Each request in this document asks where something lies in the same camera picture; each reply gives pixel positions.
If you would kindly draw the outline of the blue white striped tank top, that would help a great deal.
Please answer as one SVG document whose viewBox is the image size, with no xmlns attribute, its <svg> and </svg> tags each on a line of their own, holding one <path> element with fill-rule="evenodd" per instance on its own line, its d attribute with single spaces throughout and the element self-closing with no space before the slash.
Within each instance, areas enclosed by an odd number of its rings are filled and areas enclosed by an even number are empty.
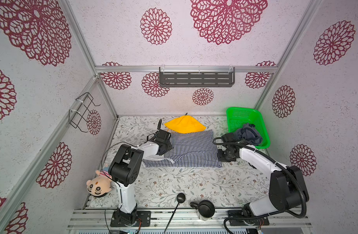
<svg viewBox="0 0 358 234">
<path fill-rule="evenodd" d="M 170 139 L 173 149 L 162 156 L 154 155 L 142 162 L 145 167 L 194 167 L 221 168 L 217 147 L 213 144 L 213 130 L 180 134 Z"/>
</svg>

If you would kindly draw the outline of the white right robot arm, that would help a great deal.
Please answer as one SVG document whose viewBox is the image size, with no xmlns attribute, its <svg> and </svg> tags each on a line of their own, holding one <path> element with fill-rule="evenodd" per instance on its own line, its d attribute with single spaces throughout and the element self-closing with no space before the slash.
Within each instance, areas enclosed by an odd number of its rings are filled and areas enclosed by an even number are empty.
<svg viewBox="0 0 358 234">
<path fill-rule="evenodd" d="M 252 220 L 281 213 L 288 213 L 296 218 L 306 216 L 309 195 L 300 168 L 279 163 L 255 146 L 236 140 L 233 133 L 214 138 L 213 144 L 224 148 L 218 151 L 220 161 L 242 159 L 270 181 L 267 195 L 244 205 L 241 218 Z"/>
</svg>

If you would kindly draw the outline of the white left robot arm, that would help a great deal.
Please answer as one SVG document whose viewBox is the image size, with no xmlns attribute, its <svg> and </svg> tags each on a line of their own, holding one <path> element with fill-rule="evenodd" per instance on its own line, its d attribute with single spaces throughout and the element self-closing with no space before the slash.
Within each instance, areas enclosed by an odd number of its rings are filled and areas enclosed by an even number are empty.
<svg viewBox="0 0 358 234">
<path fill-rule="evenodd" d="M 121 212 L 130 215 L 137 208 L 133 183 L 139 175 L 143 160 L 151 162 L 166 160 L 174 163 L 172 159 L 164 156 L 173 149 L 170 139 L 171 133 L 157 130 L 152 138 L 139 146 L 130 144 L 120 146 L 109 166 L 108 173 L 117 184 Z"/>
</svg>

